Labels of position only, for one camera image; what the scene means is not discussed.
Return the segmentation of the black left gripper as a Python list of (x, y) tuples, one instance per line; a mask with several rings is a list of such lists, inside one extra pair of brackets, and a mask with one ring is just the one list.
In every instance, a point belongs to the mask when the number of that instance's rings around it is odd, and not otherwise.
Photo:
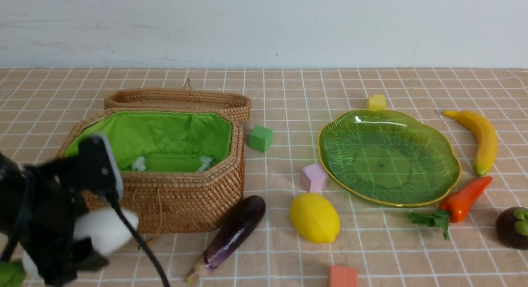
[(62, 287), (78, 272), (109, 265), (91, 238), (74, 237), (76, 221), (87, 214), (83, 191), (115, 205), (123, 184), (111, 144), (92, 134), (78, 144), (78, 154), (40, 165), (19, 167), (1, 155), (1, 233), (8, 239), (1, 253), (6, 265), (21, 245), (47, 285)]

